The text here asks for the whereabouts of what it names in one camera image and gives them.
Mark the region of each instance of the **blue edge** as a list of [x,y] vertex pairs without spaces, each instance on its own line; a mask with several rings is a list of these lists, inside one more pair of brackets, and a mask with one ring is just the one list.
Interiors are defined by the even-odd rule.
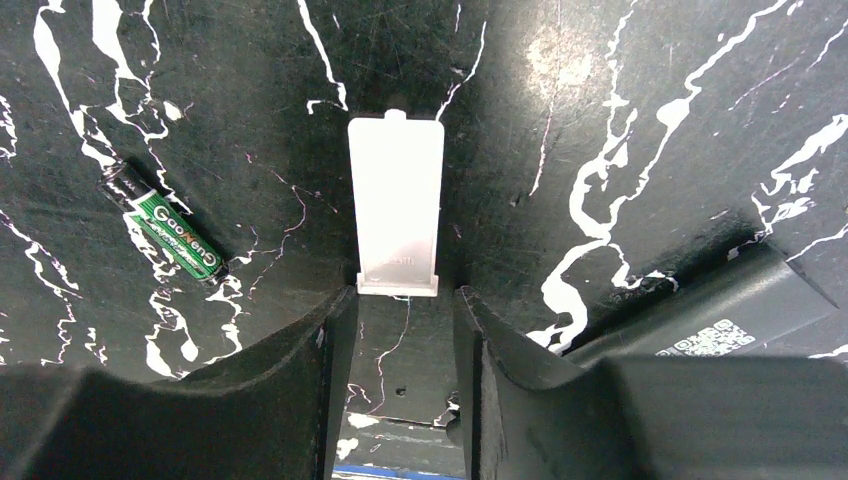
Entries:
[[416,472],[396,472],[394,470],[389,470],[386,468],[377,468],[377,467],[360,467],[358,465],[342,465],[336,467],[333,472],[335,473],[347,473],[347,474],[360,474],[360,475],[371,475],[377,478],[404,478],[407,480],[462,480],[456,477],[442,477],[439,475],[433,475],[428,473],[416,473]]

